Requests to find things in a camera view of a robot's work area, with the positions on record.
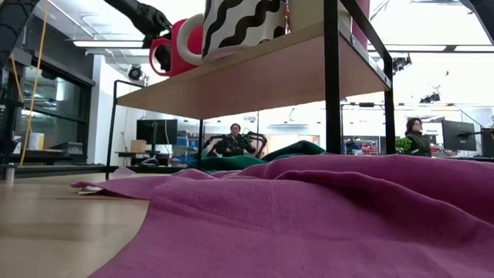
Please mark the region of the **wooden shelf black metal frame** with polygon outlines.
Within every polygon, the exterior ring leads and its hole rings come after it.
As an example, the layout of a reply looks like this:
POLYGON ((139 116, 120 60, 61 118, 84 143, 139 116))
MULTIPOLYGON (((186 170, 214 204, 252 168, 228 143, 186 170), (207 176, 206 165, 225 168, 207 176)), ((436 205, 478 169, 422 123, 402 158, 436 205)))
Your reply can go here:
POLYGON ((395 152, 392 58, 356 0, 323 0, 323 21, 122 97, 113 105, 203 121, 323 101, 326 150, 342 151, 343 97, 384 93, 395 152))

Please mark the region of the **black monitor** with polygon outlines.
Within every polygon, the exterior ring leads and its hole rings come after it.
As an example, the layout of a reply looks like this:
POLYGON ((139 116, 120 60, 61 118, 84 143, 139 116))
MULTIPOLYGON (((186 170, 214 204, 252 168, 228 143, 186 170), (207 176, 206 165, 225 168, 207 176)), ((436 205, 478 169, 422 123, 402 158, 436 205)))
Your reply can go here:
POLYGON ((178 142, 177 120, 138 120, 136 139, 147 144, 176 144, 178 142))
POLYGON ((474 124, 450 120, 442 121, 444 148, 456 151, 476 151, 474 124))

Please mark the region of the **black metal rig frame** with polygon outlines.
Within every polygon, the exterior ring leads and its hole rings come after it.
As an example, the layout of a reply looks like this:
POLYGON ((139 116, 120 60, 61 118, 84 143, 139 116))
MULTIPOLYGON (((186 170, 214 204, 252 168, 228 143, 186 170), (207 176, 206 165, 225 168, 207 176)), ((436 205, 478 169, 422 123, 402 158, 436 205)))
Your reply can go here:
POLYGON ((57 175, 81 175, 94 173, 113 173, 117 169, 131 170, 138 174, 174 174, 184 168, 180 167, 137 167, 137 166, 104 166, 104 165, 52 165, 52 166, 16 166, 15 178, 34 178, 57 175))

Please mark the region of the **person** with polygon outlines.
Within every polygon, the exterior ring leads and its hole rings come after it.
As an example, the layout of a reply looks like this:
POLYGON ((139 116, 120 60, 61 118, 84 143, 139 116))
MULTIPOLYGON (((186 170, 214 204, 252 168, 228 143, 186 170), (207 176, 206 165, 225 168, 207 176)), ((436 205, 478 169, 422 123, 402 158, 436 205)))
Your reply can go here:
POLYGON ((413 117, 408 120, 404 135, 411 141, 409 155, 431 157, 431 148, 422 134, 422 122, 419 118, 413 117))
POLYGON ((241 126, 232 124, 230 133, 216 144, 216 152, 222 157, 243 156, 245 151, 255 153, 251 142, 241 134, 241 126))

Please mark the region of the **white cylindrical container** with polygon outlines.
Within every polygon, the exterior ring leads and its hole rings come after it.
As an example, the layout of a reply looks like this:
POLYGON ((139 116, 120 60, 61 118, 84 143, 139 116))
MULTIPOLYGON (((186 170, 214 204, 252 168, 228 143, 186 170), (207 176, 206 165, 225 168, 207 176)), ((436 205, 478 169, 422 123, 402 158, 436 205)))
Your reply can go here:
POLYGON ((30 133, 28 149, 32 151, 40 151, 44 148, 44 133, 30 133))

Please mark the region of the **beige cup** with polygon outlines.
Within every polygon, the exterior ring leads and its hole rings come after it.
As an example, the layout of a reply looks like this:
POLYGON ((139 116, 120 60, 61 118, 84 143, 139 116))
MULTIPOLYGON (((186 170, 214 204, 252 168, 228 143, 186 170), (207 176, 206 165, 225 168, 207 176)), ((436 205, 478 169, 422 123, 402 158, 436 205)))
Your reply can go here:
POLYGON ((323 21, 323 0, 288 0, 290 32, 323 21))

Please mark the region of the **purple cloth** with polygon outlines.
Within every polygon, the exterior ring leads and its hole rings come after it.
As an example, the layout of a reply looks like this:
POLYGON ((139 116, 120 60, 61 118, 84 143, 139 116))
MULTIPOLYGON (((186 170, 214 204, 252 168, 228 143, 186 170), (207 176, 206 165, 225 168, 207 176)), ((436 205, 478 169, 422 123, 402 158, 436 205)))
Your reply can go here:
POLYGON ((149 206, 90 278, 494 278, 494 163, 320 154, 101 188, 149 206))

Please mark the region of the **green cloth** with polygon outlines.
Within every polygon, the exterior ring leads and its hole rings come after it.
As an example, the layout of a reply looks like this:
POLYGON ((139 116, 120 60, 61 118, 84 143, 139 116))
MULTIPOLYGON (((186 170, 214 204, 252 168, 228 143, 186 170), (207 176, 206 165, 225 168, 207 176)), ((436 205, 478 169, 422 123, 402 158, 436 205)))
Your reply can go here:
POLYGON ((188 164, 186 169, 197 169, 199 171, 235 171, 242 170, 253 165, 268 164, 271 161, 289 158, 300 155, 318 155, 325 153, 326 150, 309 141, 298 141, 289 146, 283 147, 277 151, 269 153, 262 158, 249 156, 234 157, 207 157, 202 158, 201 162, 197 160, 188 164))

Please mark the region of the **black white wavy mug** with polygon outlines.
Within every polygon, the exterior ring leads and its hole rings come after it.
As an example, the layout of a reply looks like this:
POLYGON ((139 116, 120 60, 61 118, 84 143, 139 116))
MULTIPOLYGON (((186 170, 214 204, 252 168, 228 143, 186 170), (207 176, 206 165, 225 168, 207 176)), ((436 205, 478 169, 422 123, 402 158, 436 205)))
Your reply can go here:
POLYGON ((181 58, 200 66, 286 34, 286 0, 206 0, 205 11, 178 30, 181 58), (202 28, 200 53, 188 48, 191 34, 202 28))

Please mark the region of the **green potted plant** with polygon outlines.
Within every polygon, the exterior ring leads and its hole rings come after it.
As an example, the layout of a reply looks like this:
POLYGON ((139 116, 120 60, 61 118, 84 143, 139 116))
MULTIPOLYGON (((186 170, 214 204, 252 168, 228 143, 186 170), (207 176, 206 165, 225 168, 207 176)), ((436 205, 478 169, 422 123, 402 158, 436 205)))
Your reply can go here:
POLYGON ((398 138, 395 141, 395 148, 398 154, 410 154, 412 140, 409 137, 398 138))

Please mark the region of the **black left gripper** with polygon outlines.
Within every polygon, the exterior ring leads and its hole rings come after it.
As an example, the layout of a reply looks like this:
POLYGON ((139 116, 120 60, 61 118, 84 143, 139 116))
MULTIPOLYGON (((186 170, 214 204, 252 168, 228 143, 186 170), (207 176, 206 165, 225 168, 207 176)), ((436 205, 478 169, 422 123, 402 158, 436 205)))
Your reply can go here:
MULTIPOLYGON (((171 24, 158 26, 157 30, 143 32, 143 48, 149 49, 155 39, 171 39, 171 24)), ((154 45, 154 71, 168 73, 171 70, 171 47, 165 43, 154 45)))

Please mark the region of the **grey storage box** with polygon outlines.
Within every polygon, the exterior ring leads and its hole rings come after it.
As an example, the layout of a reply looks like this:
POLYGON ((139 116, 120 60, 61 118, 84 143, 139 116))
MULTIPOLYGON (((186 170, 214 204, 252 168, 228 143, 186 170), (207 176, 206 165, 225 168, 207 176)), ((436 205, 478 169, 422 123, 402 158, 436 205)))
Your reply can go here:
POLYGON ((64 142, 52 146, 53 150, 60 150, 68 155, 83 155, 83 144, 79 142, 64 142))

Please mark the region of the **pink tumbler cup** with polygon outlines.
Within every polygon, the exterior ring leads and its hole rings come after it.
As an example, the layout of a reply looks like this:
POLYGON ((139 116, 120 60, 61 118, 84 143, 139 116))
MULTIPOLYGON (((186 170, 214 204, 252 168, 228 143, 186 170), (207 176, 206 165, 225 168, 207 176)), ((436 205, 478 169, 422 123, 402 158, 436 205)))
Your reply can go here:
POLYGON ((348 0, 350 4, 350 31, 364 50, 367 50, 369 39, 367 34, 371 28, 369 21, 371 0, 348 0))

